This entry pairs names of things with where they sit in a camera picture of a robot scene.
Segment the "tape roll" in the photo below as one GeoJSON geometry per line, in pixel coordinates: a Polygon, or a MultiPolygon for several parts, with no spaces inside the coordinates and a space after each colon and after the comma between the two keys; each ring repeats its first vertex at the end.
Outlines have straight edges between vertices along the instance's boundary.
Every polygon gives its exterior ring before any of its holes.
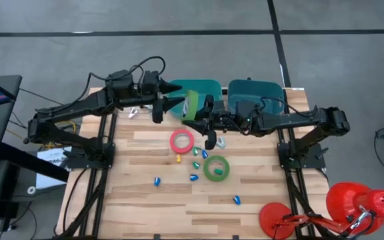
{"type": "Polygon", "coordinates": [[[190,131],[188,131],[186,129],[177,130],[170,137],[170,146],[174,152],[176,152],[178,154],[185,154],[192,149],[193,141],[194,141],[193,135],[190,131]],[[186,135],[187,138],[189,138],[189,144],[186,147],[180,148],[180,147],[176,146],[175,140],[176,140],[176,137],[178,137],[179,135],[186,135]]]}
{"type": "Polygon", "coordinates": [[[225,178],[229,174],[229,171],[230,171],[229,163],[222,156],[214,155],[214,156],[207,158],[207,160],[205,160],[204,174],[210,181],[223,181],[223,180],[225,180],[225,178]],[[225,170],[224,170],[222,175],[213,175],[210,172],[209,166],[210,166],[210,164],[212,164],[214,162],[220,162],[225,167],[225,170]]]}
{"type": "Polygon", "coordinates": [[[181,120],[195,120],[198,111],[198,92],[187,90],[181,120]]]}
{"type": "Polygon", "coordinates": [[[30,186],[27,189],[27,194],[34,195],[37,192],[37,189],[34,186],[30,186]]]}

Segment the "white paper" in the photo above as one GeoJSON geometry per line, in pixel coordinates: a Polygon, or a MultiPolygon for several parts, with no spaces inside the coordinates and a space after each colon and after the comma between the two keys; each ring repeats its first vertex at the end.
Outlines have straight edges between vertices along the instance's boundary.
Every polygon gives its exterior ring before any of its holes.
{"type": "MultiPolygon", "coordinates": [[[[38,152],[38,158],[44,161],[48,161],[56,166],[60,166],[64,160],[66,160],[66,156],[64,156],[64,151],[71,151],[72,147],[65,147],[63,149],[50,149],[46,151],[38,152]]],[[[50,177],[46,177],[41,174],[37,174],[37,189],[44,189],[52,186],[63,185],[66,184],[60,180],[56,180],[50,177]]]]}

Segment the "wooden tabletop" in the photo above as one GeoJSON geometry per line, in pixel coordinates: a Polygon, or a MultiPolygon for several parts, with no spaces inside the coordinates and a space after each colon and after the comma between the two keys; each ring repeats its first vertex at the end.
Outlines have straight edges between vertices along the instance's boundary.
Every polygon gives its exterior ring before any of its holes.
{"type": "MultiPolygon", "coordinates": [[[[305,91],[286,89],[288,102],[299,111],[308,110],[305,91]]],[[[209,156],[220,155],[228,160],[230,174],[222,182],[212,182],[203,174],[203,158],[192,152],[182,155],[177,163],[169,139],[174,130],[188,129],[196,146],[203,146],[206,137],[180,124],[170,114],[164,115],[162,124],[154,124],[151,114],[139,110],[128,119],[130,108],[118,113],[115,129],[116,156],[109,171],[105,200],[99,230],[100,239],[152,239],[161,238],[268,239],[259,226],[258,213],[267,203],[280,202],[289,206],[284,171],[279,166],[276,145],[277,133],[257,138],[239,133],[221,133],[226,148],[216,147],[209,156]],[[201,167],[193,168],[192,162],[201,167]],[[199,179],[191,182],[189,174],[199,179]],[[159,187],[153,186],[154,177],[161,178],[159,187]],[[241,205],[232,198],[238,195],[241,205]]],[[[108,132],[110,117],[106,124],[108,132]]],[[[100,117],[83,118],[80,135],[95,137],[100,117]]],[[[313,127],[295,129],[302,137],[313,127]]],[[[61,206],[57,233],[73,182],[81,169],[69,175],[65,197],[61,206]]],[[[81,210],[90,170],[79,180],[67,212],[67,225],[81,210]]],[[[316,213],[329,217],[325,196],[329,190],[327,180],[314,169],[303,170],[309,202],[316,213]]],[[[95,209],[89,215],[87,232],[91,233],[95,209]]]]}

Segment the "teal plastic container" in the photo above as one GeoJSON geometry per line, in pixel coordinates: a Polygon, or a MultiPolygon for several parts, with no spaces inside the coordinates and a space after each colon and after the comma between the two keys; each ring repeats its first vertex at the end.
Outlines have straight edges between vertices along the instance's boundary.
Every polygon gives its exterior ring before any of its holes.
{"type": "MultiPolygon", "coordinates": [[[[204,106],[205,96],[210,94],[214,96],[214,101],[222,100],[220,83],[214,79],[176,79],[171,83],[182,86],[181,90],[168,94],[168,97],[186,97],[187,90],[198,92],[198,110],[204,106]]],[[[176,118],[181,118],[183,104],[177,104],[170,110],[176,118]]]]}
{"type": "MultiPolygon", "coordinates": [[[[253,81],[236,79],[230,82],[227,89],[227,105],[231,113],[235,113],[235,106],[240,100],[253,101],[262,106],[261,97],[272,97],[284,101],[284,93],[281,86],[266,81],[253,81]]],[[[284,104],[270,99],[264,99],[266,107],[264,112],[278,115],[283,112],[284,104]]]]}

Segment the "red lamp shade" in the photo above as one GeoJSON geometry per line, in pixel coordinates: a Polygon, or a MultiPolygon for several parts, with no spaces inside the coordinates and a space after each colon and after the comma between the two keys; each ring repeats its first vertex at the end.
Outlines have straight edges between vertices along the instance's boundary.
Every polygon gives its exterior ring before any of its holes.
{"type": "MultiPolygon", "coordinates": [[[[384,190],[371,190],[360,183],[337,183],[330,188],[326,202],[331,218],[338,223],[349,223],[351,217],[358,218],[361,214],[360,205],[376,212],[373,226],[365,234],[376,231],[384,223],[384,190]]],[[[366,217],[352,233],[365,230],[370,222],[371,218],[366,217]]]]}

